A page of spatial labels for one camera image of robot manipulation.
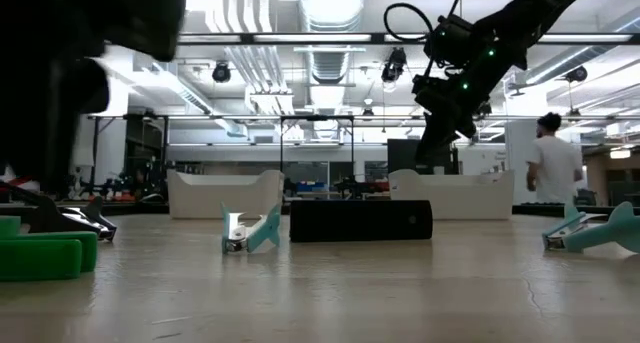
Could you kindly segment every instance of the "lamp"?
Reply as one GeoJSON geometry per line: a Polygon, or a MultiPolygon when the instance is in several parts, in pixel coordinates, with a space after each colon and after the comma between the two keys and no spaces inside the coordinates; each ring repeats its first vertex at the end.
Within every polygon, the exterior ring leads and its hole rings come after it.
{"type": "Polygon", "coordinates": [[[609,157],[611,159],[626,159],[631,157],[631,151],[628,149],[618,149],[618,150],[612,150],[609,153],[609,157]]]}

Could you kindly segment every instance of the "cable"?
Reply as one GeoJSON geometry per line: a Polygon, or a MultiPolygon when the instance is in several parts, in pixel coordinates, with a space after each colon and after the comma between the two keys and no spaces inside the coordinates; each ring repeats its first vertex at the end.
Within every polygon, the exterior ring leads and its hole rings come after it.
{"type": "MultiPolygon", "coordinates": [[[[453,15],[453,12],[455,11],[459,2],[460,0],[453,1],[453,5],[451,6],[451,10],[449,11],[450,16],[453,15]]],[[[429,18],[424,14],[424,12],[422,12],[416,6],[409,3],[394,3],[388,6],[387,9],[384,11],[383,22],[384,22],[384,28],[386,29],[387,33],[389,33],[389,35],[391,35],[393,38],[397,39],[400,42],[405,42],[405,43],[419,42],[419,41],[428,39],[429,35],[433,34],[433,25],[431,24],[431,21],[429,20],[429,18]],[[396,8],[406,8],[416,13],[422,19],[422,21],[427,25],[428,32],[418,38],[400,37],[397,33],[395,33],[391,29],[391,27],[389,27],[389,12],[391,12],[393,9],[396,9],[396,8]]],[[[425,71],[425,77],[428,77],[429,73],[431,73],[431,68],[433,67],[433,61],[435,56],[433,40],[429,39],[429,45],[430,45],[431,55],[429,58],[429,64],[427,65],[427,70],[425,71]]]]}
{"type": "MultiPolygon", "coordinates": [[[[427,39],[429,35],[433,34],[433,25],[431,24],[431,21],[429,20],[429,18],[420,9],[416,8],[416,6],[411,5],[409,3],[395,3],[388,6],[387,9],[384,11],[382,20],[384,22],[384,28],[387,30],[387,33],[389,33],[393,38],[397,39],[400,42],[419,42],[427,39]],[[422,19],[422,21],[427,25],[427,29],[428,29],[427,33],[425,33],[424,35],[418,38],[400,37],[398,34],[396,34],[391,29],[391,27],[389,27],[389,12],[391,12],[393,9],[396,9],[396,8],[406,8],[416,13],[422,19]]],[[[429,73],[431,73],[431,67],[433,67],[433,60],[434,60],[433,59],[434,57],[433,40],[429,39],[429,45],[431,46],[431,57],[429,58],[429,64],[427,65],[427,70],[425,71],[425,74],[424,74],[425,77],[429,77],[429,73]]]]}

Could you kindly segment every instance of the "scratch on table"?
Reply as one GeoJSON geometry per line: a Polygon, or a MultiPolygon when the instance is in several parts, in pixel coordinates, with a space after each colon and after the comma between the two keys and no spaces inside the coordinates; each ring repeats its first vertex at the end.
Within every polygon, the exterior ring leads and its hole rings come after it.
{"type": "Polygon", "coordinates": [[[173,333],[173,334],[165,334],[165,335],[161,335],[161,336],[157,336],[155,338],[153,338],[153,340],[157,340],[157,339],[165,339],[165,338],[171,338],[171,337],[177,337],[179,335],[181,335],[182,332],[180,333],[173,333]]]}
{"type": "Polygon", "coordinates": [[[178,322],[181,320],[187,320],[190,319],[191,317],[178,317],[178,318],[169,318],[169,319],[163,319],[160,321],[155,321],[155,322],[151,322],[152,325],[156,325],[156,324],[163,324],[163,323],[171,323],[171,322],[178,322]]]}

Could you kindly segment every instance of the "teal plastic part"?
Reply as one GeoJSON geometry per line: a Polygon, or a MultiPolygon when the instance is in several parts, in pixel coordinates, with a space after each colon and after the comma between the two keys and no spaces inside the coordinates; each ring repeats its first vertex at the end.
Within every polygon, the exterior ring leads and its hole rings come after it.
{"type": "Polygon", "coordinates": [[[276,247],[280,246],[280,206],[271,208],[269,215],[259,227],[254,229],[247,237],[247,252],[256,250],[265,240],[269,239],[276,247]]]}
{"type": "Polygon", "coordinates": [[[227,249],[227,241],[229,240],[229,225],[231,224],[231,214],[227,209],[227,206],[224,203],[220,203],[222,207],[222,254],[229,253],[229,249],[227,249]]]}
{"type": "Polygon", "coordinates": [[[580,224],[580,221],[585,216],[586,213],[578,212],[578,209],[576,209],[573,204],[566,204],[564,206],[564,219],[552,228],[542,232],[542,242],[544,242],[544,249],[549,249],[547,242],[547,238],[549,236],[552,236],[563,229],[571,230],[575,228],[575,226],[580,224]]]}
{"type": "Polygon", "coordinates": [[[624,202],[616,207],[606,224],[585,229],[563,238],[569,252],[616,242],[623,248],[640,253],[640,217],[633,214],[633,205],[624,202]]]}
{"type": "Polygon", "coordinates": [[[80,276],[82,243],[65,240],[0,240],[0,281],[73,279],[80,276]]]}
{"type": "Polygon", "coordinates": [[[96,269],[98,260],[98,235],[93,232],[59,232],[59,233],[32,233],[18,235],[16,240],[77,240],[82,244],[82,262],[80,272],[88,273],[96,269]]]}
{"type": "Polygon", "coordinates": [[[20,217],[0,216],[0,239],[13,238],[20,234],[20,217]]]}

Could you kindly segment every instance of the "person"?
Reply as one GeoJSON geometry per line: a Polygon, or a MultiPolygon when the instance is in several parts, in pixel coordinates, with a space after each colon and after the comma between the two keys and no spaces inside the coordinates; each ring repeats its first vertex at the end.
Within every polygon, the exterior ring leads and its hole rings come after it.
{"type": "Polygon", "coordinates": [[[527,189],[538,203],[573,202],[575,183],[582,180],[582,158],[570,143],[556,137],[562,118],[548,113],[538,119],[537,139],[528,158],[527,189]]]}

